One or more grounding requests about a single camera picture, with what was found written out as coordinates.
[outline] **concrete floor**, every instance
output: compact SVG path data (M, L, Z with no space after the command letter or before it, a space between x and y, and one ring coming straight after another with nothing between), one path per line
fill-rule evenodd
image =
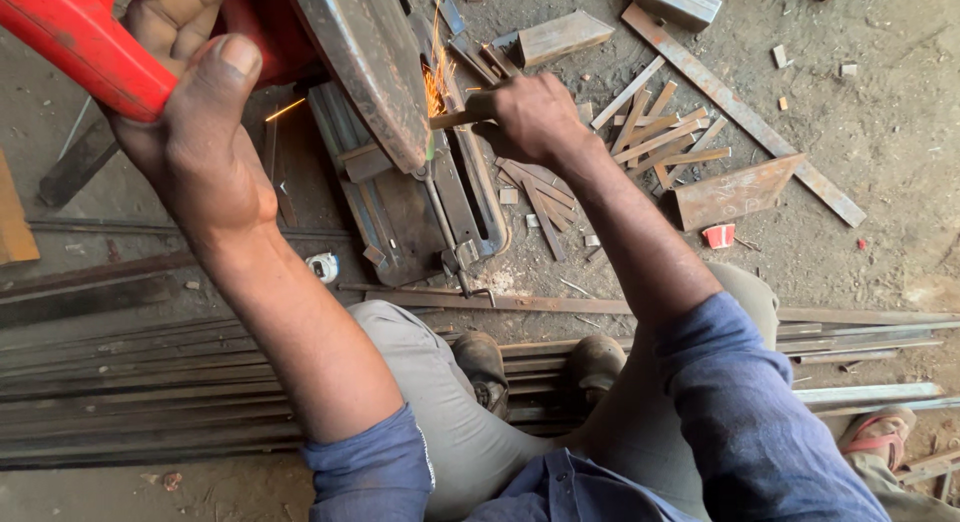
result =
M429 12L429 1L412 0L414 8L424 12ZM615 25L617 32L606 44L540 68L556 73L576 93L578 102L593 102L594 108L606 106L629 83L638 65L654 57L618 19L627 0L486 0L482 5L455 1L469 37L477 41L577 9ZM791 144L809 153L811 162L845 190L868 218L852 230L799 183L791 182L779 207L736 221L737 235L757 243L762 252L741 246L714 252L693 234L686 235L688 242L705 259L751 272L759 267L786 305L960 311L960 254L955 251L960 242L960 186L953 156L960 149L956 134L960 95L955 88L960 34L954 21L960 0L723 1L716 22L701 35L670 31ZM796 61L784 70L776 70L770 56L778 44ZM840 65L851 62L858 64L858 74L839 77ZM590 80L581 80L583 74L590 74ZM56 160L86 94L2 31L0 78L0 145L28 217L168 220L149 185L122 154L61 212L44 208L36 199L38 182ZM657 93L668 80L679 84L668 111L686 113L700 104L710 110L711 117L718 115L708 100L667 67L654 76L651 89ZM251 135L262 133L262 116L289 96L289 90L282 88L255 96L245 118ZM781 96L789 101L788 111L777 109ZM98 116L95 113L90 112L81 129ZM714 145L732 147L733 158L710 163L708 175L767 159L735 126L727 126ZM294 179L297 191L292 195L297 211L304 213L303 223L348 227L350 219L337 214L331 199L339 190L328 192L318 184L320 180L307 170ZM570 258L555 263L542 236L528 233L523 224L529 212L525 204L506 209L512 245L503 256L474 268L478 286L492 286L501 293L580 296L559 282L563 278L599 298L622 296L606 262L584 261L589 250L583 248L581 236L592 233L585 221L561 236ZM0 270L0 282L106 262L107 243L102 235L38 233L36 238L42 260L5 267ZM183 246L174 237L110 238L125 259ZM858 238L867 240L866 250L858 250ZM67 254L66 244L83 244L85 255ZM325 251L303 246L298 250L305 255ZM359 276L356 251L350 245L335 251L352 261L348 270ZM6 330L0 337L30 339L64 329L120 328L226 313L223 301L198 269L176 275L182 282L201 281L200 291L185 291L174 302L154 307L44 327L50 331ZM567 316L518 312L445 312L428 323L484 330L501 343L597 332L625 334L635 324L622 316L592 320L602 327ZM947 392L960 392L960 350L954 347L958 335L944 332L942 339L942 347L864 363L855 375L841 374L826 364L798 367L797 374L813 377L805 383L807 387L936 381ZM918 430L907 442L907 457L928 454L934 435L942 447L960 437L957 417L960 411L956 410L921 413ZM172 470L183 474L176 492L139 477ZM311 501L309 474L294 454L163 467L0 474L0 510L18 521L195 517L214 522L300 522L306 520Z

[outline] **person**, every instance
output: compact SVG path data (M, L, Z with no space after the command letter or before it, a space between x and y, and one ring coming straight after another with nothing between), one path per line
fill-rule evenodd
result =
M910 416L853 430L855 473L771 351L770 288L703 263L550 75L467 104L495 121L473 129L498 156L569 184L642 325L584 425L558 439L522 433L477 404L475 378L413 315L341 307L278 229L240 125L261 57L245 37L208 40L220 1L133 0L124 25L179 82L159 122L104 111L288 394L315 470L311 520L889 519L865 479L896 493L887 462ZM494 405L502 395L487 394ZM956 519L930 504L930 516Z

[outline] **shoe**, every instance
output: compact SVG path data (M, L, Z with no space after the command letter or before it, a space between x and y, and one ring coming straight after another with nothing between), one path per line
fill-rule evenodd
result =
M453 358L473 385L477 403L507 420L510 394L497 341L486 332L467 332L453 342Z
M601 334L580 340L567 360L570 376L583 389L589 405L596 405L610 391L626 363L627 354L620 344Z

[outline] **rusty steel plate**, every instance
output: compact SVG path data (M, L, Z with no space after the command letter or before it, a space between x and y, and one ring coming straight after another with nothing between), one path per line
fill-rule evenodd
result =
M765 161L668 190L664 210L685 232L712 226L744 214L770 209L807 155Z
M327 70L403 173L424 165L429 138L420 50L400 0L295 0Z
M684 74L690 83L697 86L703 94L713 100L733 122L750 134L771 156L785 157L797 154L786 139L770 128L760 115L756 114L732 90L723 84L690 52L677 43L664 29L654 23L646 12L636 4L631 4L621 19L647 43L654 46L663 57ZM803 185L817 195L830 209L855 228L867 217L856 203L847 197L836 184L832 183L809 161L804 160L797 166L795 173Z

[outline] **hand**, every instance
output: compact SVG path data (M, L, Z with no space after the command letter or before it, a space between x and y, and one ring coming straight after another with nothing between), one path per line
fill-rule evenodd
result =
M104 114L194 253L276 228L277 196L240 117L262 66L246 37L208 40L222 0L133 0L124 24L179 77L158 122Z
M473 125L473 132L497 156L562 171L564 160L597 140L581 124L570 92L553 74L514 77L466 100L466 108L496 124Z

